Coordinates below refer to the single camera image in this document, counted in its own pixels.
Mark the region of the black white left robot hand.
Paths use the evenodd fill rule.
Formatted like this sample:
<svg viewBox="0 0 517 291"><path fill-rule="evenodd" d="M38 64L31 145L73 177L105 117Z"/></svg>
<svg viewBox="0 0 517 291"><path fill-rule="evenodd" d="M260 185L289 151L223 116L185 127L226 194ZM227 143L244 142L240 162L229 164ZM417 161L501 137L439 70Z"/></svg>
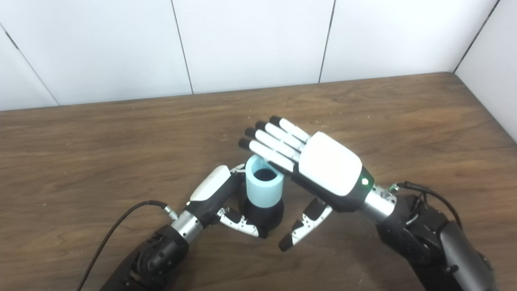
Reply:
<svg viewBox="0 0 517 291"><path fill-rule="evenodd" d="M225 207L225 202L240 188L244 178L245 164L232 169L226 165L218 166L196 188L184 210L194 217L194 223L202 230L222 223L233 230L266 239L267 230L252 223L244 214Z"/></svg>

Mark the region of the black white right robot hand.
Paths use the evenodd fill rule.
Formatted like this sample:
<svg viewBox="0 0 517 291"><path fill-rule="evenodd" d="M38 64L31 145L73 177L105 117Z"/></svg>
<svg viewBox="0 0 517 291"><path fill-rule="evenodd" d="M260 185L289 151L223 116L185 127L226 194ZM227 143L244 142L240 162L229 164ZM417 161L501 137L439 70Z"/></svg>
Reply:
<svg viewBox="0 0 517 291"><path fill-rule="evenodd" d="M314 195L290 233L279 242L286 252L332 212L354 212L364 204L374 178L360 158L329 135L309 135L286 118L272 116L247 128L238 144L262 157L295 184Z"/></svg>

